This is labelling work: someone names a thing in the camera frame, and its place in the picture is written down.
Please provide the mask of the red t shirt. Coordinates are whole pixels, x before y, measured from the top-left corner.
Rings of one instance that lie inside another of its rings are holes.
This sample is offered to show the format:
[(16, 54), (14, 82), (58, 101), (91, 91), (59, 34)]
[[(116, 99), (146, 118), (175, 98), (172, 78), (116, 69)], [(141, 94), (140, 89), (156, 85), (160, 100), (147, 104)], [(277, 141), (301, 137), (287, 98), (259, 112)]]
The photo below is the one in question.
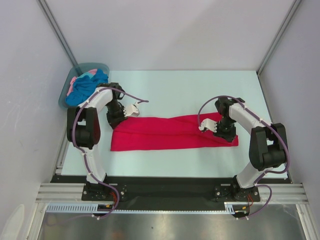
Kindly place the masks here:
[(112, 133), (110, 150), (152, 151), (196, 148), (237, 147), (236, 136), (232, 142), (214, 136), (209, 130), (199, 130), (198, 116), (182, 115), (171, 118), (129, 117)]

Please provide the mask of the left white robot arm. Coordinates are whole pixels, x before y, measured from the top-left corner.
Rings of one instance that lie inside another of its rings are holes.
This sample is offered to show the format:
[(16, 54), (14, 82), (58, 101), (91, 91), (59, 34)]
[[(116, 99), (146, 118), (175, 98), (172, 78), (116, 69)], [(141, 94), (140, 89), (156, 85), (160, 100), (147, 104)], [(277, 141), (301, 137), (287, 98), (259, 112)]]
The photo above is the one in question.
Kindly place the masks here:
[(128, 118), (125, 107), (119, 102), (124, 93), (119, 83), (100, 83), (84, 101), (67, 109), (67, 139), (83, 156), (87, 170), (86, 181), (96, 184), (93, 194), (100, 200), (110, 196), (111, 188), (103, 183), (107, 174), (99, 154), (99, 113), (103, 108), (107, 108), (107, 123), (115, 129)]

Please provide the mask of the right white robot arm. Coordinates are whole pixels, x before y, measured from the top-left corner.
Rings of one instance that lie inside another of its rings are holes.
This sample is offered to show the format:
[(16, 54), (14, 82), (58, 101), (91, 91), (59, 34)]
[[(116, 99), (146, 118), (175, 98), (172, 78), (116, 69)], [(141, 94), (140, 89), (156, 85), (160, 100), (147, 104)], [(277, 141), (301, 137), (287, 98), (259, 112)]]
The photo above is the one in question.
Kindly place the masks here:
[(290, 166), (286, 129), (281, 123), (266, 122), (245, 106), (241, 98), (220, 96), (215, 102), (222, 116), (216, 124), (213, 135), (227, 142), (236, 137), (235, 123), (240, 124), (249, 134), (249, 163), (235, 176), (236, 185), (230, 188), (231, 196), (242, 201), (268, 173), (283, 174)]

